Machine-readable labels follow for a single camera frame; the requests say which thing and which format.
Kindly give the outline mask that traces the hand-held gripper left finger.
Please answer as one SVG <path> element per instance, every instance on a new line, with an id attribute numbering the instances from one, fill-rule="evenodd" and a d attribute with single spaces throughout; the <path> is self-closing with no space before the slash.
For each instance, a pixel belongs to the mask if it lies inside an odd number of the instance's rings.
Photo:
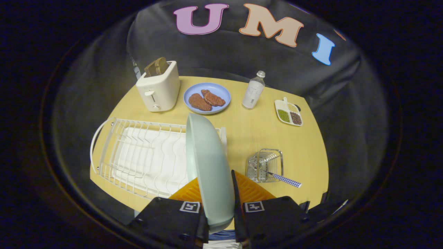
<path id="1" fill-rule="evenodd" d="M 169 199 L 155 197 L 128 227 L 164 249 L 202 249 L 209 241 L 209 225 L 198 179 L 191 180 Z"/>

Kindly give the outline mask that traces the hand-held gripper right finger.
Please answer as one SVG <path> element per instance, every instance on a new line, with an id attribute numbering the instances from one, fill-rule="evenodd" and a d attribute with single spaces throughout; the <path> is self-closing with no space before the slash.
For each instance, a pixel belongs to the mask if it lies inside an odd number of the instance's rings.
<path id="1" fill-rule="evenodd" d="M 295 248 L 312 228 L 309 218 L 289 196 L 270 200 L 246 202 L 241 200 L 240 181 L 231 170 L 234 184 L 234 227 L 235 240 L 244 249 Z"/>

